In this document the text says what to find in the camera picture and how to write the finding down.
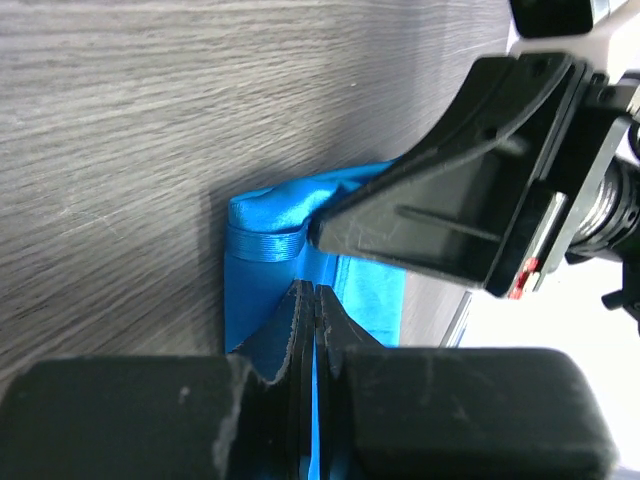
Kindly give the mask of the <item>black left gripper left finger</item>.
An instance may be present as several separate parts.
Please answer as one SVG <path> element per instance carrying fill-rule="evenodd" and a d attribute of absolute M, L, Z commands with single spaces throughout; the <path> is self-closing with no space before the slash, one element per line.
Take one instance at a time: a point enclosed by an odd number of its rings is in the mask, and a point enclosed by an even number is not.
<path fill-rule="evenodd" d="M 5 479 L 303 479 L 312 457 L 314 291 L 295 281 L 222 356 L 76 357 L 1 403 Z"/>

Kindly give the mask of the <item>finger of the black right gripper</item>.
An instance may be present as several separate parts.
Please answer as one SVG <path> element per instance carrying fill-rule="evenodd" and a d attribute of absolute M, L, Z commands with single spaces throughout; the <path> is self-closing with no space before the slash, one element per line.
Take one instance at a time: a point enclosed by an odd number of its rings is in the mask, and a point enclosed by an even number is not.
<path fill-rule="evenodd" d="M 507 296 L 565 200 L 545 179 L 587 84 L 567 53 L 477 59 L 425 137 L 312 217 L 311 244 Z"/>

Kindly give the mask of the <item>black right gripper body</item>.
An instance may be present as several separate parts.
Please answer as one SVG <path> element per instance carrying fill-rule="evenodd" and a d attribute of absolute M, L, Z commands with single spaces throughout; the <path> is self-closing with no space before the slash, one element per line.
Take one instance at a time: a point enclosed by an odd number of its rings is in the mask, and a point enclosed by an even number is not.
<path fill-rule="evenodd" d="M 617 85 L 593 87 L 575 115 L 512 231 L 510 298 L 537 290 L 560 260 L 600 258 L 622 266 L 622 284 L 603 305 L 639 317 L 639 164 L 615 153 L 623 138 L 639 150 L 638 95 L 639 75 L 630 72 Z"/>

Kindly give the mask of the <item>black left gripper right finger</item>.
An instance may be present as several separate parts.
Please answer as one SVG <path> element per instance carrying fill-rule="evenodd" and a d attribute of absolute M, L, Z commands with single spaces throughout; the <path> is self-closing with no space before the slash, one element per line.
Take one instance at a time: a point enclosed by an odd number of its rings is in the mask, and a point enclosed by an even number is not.
<path fill-rule="evenodd" d="M 606 479 L 617 450 L 566 354 L 388 348 L 316 290 L 323 479 Z"/>

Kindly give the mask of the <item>blue cloth napkin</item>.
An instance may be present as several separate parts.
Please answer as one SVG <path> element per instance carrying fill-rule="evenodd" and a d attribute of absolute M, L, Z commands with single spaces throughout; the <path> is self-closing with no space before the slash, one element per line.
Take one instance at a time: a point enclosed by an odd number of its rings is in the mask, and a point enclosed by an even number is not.
<path fill-rule="evenodd" d="M 322 252 L 313 221 L 381 163 L 241 194 L 228 205 L 224 355 L 198 387 L 213 410 L 198 474 L 383 479 L 402 469 L 392 404 L 405 274 Z"/>

